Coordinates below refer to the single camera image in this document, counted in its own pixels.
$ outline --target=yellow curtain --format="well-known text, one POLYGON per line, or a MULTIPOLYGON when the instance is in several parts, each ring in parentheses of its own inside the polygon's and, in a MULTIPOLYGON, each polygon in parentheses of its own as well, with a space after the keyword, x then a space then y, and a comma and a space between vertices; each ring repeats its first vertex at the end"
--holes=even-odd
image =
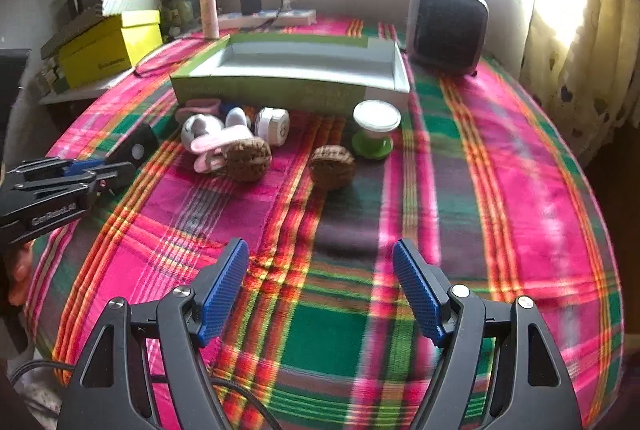
POLYGON ((520 82, 582 165, 636 108, 639 38, 639 0, 535 0, 520 82))

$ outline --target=green base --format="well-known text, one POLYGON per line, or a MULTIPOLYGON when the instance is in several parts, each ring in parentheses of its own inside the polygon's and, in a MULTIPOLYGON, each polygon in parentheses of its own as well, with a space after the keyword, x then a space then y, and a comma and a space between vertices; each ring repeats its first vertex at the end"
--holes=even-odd
POLYGON ((393 140, 389 136, 371 139, 365 136, 364 131, 354 134, 351 143, 356 154, 367 159, 385 159, 394 148, 393 140))

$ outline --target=white power strip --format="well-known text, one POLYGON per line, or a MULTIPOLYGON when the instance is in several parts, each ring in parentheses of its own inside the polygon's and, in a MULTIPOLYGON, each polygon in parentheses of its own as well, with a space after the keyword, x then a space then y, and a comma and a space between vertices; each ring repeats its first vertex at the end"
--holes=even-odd
MULTIPOLYGON (((257 14, 244 16, 240 13, 222 14, 218 16, 221 30, 235 28, 257 28, 267 20, 274 19, 277 10, 263 10, 257 14)), ((315 10, 291 10, 281 12, 272 26, 309 26, 316 22, 315 10)))

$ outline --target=yellow box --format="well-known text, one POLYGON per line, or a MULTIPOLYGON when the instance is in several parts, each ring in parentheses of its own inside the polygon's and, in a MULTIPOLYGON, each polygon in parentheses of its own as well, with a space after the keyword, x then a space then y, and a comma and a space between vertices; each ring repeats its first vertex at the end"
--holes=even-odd
POLYGON ((162 44, 160 12, 123 12, 65 44, 58 53, 69 87, 100 80, 133 67, 162 44))

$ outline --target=colorful plaid fabric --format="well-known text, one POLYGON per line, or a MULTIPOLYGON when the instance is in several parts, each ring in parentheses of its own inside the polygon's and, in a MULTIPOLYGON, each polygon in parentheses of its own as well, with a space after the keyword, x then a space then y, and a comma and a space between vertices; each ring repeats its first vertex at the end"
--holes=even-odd
MULTIPOLYGON (((392 26, 320 20, 288 33, 380 35, 392 26)), ((486 298, 533 297, 567 363, 585 425, 616 395, 620 286, 591 190, 557 131, 498 65, 476 78, 409 67, 410 110, 385 161, 358 160, 350 187, 314 189, 306 164, 316 147, 350 147, 350 119, 292 113, 289 139, 257 184, 197 175, 179 143, 168 73, 205 46, 170 45, 98 99, 52 154, 104 154, 139 121, 160 149, 122 195, 34 244, 26 315, 46 356, 74 363, 108 299, 161 298, 243 237, 251 263, 221 338, 202 353, 211 374, 262 399, 286 430, 404 428, 438 353, 418 333, 390 252, 410 237, 452 282, 486 298)), ((158 343, 150 363, 161 370, 158 343)), ((465 425, 478 422, 491 341, 465 425)), ((166 428, 176 428, 165 387, 166 428)), ((219 390, 235 427, 261 416, 219 390)))

